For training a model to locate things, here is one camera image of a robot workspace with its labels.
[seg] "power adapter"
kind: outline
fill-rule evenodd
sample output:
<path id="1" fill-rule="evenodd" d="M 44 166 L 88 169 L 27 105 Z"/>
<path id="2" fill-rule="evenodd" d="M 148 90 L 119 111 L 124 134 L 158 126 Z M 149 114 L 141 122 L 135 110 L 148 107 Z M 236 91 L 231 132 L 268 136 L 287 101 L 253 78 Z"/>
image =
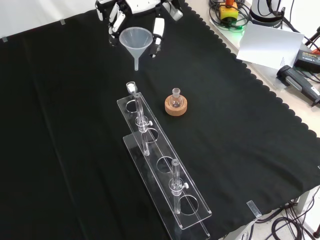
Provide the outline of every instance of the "power adapter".
<path id="1" fill-rule="evenodd" d="M 299 50 L 294 66 L 309 72 L 320 73 L 320 55 Z"/>

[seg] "clear acrylic rack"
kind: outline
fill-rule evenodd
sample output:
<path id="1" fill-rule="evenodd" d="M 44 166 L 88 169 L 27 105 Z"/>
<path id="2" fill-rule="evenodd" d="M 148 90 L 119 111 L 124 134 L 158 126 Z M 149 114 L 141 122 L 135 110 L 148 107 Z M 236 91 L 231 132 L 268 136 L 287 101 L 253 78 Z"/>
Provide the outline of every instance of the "clear acrylic rack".
<path id="1" fill-rule="evenodd" d="M 173 240 L 207 240 L 212 215 L 175 149 L 134 82 L 117 101 L 131 130 L 123 141 Z"/>

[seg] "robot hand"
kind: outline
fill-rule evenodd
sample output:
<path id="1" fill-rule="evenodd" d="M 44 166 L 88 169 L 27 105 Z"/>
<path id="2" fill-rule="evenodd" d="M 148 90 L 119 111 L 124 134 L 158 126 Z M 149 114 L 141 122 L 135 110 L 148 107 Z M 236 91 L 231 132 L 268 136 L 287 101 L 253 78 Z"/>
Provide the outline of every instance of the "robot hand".
<path id="1" fill-rule="evenodd" d="M 150 55 L 153 58 L 161 50 L 165 30 L 165 19 L 162 16 L 161 5 L 175 21 L 183 16 L 179 0 L 96 0 L 95 7 L 101 21 L 107 19 L 106 9 L 112 5 L 113 8 L 108 18 L 109 42 L 112 46 L 117 45 L 127 18 L 136 14 L 155 12 L 153 44 L 150 48 Z"/>

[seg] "white device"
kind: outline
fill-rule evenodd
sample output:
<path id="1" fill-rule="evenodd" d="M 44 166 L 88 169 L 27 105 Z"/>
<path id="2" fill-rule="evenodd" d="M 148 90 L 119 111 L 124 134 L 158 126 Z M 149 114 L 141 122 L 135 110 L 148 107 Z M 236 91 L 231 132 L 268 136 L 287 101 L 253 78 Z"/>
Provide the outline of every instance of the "white device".
<path id="1" fill-rule="evenodd" d="M 106 9 L 113 6 L 109 17 Z M 178 21 L 183 13 L 179 0 L 96 0 L 95 7 L 101 21 L 108 19 L 109 42 L 115 46 L 118 44 L 119 35 L 126 18 L 137 14 L 156 13 L 153 26 L 153 44 L 150 55 L 154 58 L 161 50 L 161 43 L 165 31 L 165 19 L 162 16 L 161 6 Z"/>
<path id="2" fill-rule="evenodd" d="M 285 7 L 281 0 L 252 0 L 249 21 L 272 28 L 279 28 L 282 23 Z"/>

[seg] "plastic funnel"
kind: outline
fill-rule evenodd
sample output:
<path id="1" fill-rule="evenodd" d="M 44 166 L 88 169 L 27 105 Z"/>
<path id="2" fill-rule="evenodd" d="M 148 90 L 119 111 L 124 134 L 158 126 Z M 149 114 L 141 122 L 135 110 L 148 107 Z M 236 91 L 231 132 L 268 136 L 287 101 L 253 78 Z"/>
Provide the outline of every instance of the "plastic funnel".
<path id="1" fill-rule="evenodd" d="M 142 27 L 129 27 L 121 32 L 119 40 L 134 57 L 134 70 L 138 71 L 141 54 L 154 40 L 151 32 Z"/>

